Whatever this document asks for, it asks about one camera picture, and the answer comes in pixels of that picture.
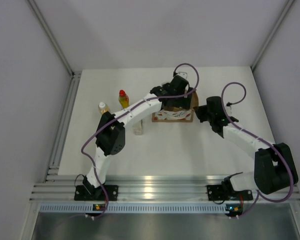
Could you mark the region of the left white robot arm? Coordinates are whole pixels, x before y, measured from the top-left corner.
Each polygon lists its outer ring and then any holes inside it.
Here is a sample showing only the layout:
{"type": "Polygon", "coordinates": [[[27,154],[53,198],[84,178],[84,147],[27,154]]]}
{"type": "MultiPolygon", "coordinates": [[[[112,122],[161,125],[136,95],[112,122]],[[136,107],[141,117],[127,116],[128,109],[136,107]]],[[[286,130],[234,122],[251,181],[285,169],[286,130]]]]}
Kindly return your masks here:
{"type": "Polygon", "coordinates": [[[88,197],[97,200],[105,191],[104,183],[110,162],[108,158],[118,154],[124,148],[126,130],[166,107],[190,109],[198,84],[196,82],[194,87],[190,87],[186,78],[175,74],[171,82],[153,87],[136,103],[115,113],[107,111],[102,114],[96,132],[80,150],[92,164],[82,182],[88,197]]]}

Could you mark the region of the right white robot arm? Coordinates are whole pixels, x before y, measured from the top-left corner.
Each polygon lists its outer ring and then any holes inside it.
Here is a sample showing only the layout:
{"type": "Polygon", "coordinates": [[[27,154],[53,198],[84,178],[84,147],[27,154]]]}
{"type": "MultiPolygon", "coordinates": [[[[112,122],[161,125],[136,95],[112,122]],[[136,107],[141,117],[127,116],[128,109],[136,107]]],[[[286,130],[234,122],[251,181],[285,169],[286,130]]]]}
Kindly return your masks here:
{"type": "Polygon", "coordinates": [[[199,121],[208,122],[213,132],[243,150],[254,160],[254,170],[246,173],[235,173],[224,179],[222,192],[234,199],[241,191],[258,190],[265,195],[298,183],[296,170],[290,147],[285,143],[262,141],[235,127],[226,117],[222,99],[212,96],[206,99],[206,105],[194,108],[199,121]]]}

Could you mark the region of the red cap yellow bottle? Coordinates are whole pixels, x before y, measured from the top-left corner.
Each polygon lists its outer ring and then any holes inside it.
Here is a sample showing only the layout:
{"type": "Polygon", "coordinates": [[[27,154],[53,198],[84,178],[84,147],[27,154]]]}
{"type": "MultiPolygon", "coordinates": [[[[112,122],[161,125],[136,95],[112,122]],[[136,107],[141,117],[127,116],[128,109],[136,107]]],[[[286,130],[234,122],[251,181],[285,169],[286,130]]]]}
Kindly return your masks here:
{"type": "Polygon", "coordinates": [[[123,89],[119,91],[118,101],[123,109],[128,108],[130,105],[129,96],[123,89]]]}

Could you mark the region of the burlap watermelon canvas bag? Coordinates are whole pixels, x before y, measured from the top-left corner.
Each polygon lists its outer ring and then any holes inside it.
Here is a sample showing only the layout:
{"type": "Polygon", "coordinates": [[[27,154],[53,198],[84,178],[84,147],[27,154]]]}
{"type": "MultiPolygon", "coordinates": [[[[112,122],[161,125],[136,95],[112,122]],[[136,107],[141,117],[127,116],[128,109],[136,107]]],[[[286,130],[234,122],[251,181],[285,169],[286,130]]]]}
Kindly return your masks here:
{"type": "Polygon", "coordinates": [[[190,100],[189,109],[181,107],[165,107],[152,114],[153,123],[192,123],[195,115],[195,108],[199,106],[199,98],[195,91],[181,100],[190,100]]]}

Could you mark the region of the white cap amber bottle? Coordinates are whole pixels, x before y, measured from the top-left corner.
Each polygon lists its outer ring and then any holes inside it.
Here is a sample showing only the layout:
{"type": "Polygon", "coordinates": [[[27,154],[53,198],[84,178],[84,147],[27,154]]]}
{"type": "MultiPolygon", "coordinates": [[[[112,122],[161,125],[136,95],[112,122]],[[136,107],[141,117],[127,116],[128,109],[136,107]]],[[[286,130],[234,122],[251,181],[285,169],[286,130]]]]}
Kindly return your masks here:
{"type": "Polygon", "coordinates": [[[110,108],[105,102],[101,101],[98,105],[98,110],[100,114],[103,115],[104,113],[109,112],[110,108]]]}

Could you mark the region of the grey cap clear bottle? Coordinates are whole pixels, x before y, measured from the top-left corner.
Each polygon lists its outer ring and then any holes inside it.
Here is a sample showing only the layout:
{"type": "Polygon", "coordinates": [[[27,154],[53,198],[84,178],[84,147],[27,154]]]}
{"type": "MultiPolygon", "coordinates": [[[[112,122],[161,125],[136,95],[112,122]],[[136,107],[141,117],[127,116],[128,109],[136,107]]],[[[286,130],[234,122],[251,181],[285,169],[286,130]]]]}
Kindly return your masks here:
{"type": "Polygon", "coordinates": [[[132,130],[135,135],[137,135],[137,136],[142,135],[143,134],[143,120],[136,122],[132,126],[132,130]]]}

